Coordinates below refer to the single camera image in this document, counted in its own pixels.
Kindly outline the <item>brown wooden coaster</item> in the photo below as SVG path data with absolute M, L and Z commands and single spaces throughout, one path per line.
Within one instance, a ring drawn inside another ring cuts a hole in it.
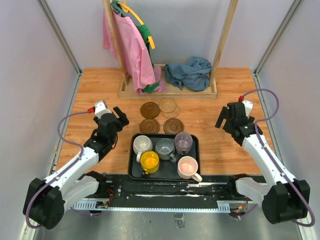
M 141 115 L 146 119 L 154 119 L 160 113 L 159 105 L 155 102 L 146 102 L 140 108 Z
M 166 134 L 179 134 L 184 131 L 184 124 L 177 118 L 169 118 L 163 124 Z
M 140 123 L 139 130 L 145 134 L 157 134 L 160 131 L 160 123 L 154 118 L 146 118 Z

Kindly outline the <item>woven rattan coaster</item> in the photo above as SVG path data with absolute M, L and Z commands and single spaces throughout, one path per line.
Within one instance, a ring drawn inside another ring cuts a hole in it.
M 180 114 L 180 107 L 176 105 L 175 109 L 172 112 L 161 111 L 161 114 L 168 119 L 176 118 Z
M 171 112 L 173 112 L 173 111 L 176 109 L 177 104 L 176 104 L 176 102 L 175 102 L 173 99 L 171 99 L 171 98 L 164 98 L 164 99 L 162 99 L 162 100 L 159 102 L 158 106 L 159 106 L 159 109 L 160 109 L 162 112 L 164 112 L 164 113 L 171 113 Z

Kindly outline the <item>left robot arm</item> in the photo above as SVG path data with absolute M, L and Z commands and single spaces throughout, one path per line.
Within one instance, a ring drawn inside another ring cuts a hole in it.
M 29 184 L 23 214 L 31 229 L 54 228 L 64 213 L 83 198 L 94 195 L 101 198 L 107 193 L 104 177 L 87 170 L 98 164 L 118 141 L 118 133 L 130 122 L 127 115 L 115 106 L 108 109 L 104 101 L 85 111 L 94 113 L 97 128 L 80 151 L 62 168 L 44 179 L 35 178 Z

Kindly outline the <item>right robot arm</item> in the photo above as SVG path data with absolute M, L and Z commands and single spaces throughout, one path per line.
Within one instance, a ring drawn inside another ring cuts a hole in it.
M 258 183 L 248 174 L 236 174 L 227 182 L 227 196 L 232 200 L 249 198 L 262 208 L 271 224 L 304 219 L 309 211 L 310 186 L 283 166 L 254 123 L 254 117 L 249 115 L 252 109 L 253 103 L 247 100 L 228 103 L 221 109 L 215 127 L 230 134 L 252 157 L 266 184 Z

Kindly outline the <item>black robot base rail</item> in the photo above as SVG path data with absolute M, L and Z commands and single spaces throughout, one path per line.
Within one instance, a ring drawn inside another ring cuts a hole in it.
M 127 174 L 90 171 L 80 178 L 92 177 L 98 184 L 89 197 L 111 197 L 111 207 L 146 209 L 209 209 L 219 201 L 246 201 L 231 190 L 232 175 L 203 175 L 194 180 L 133 179 Z

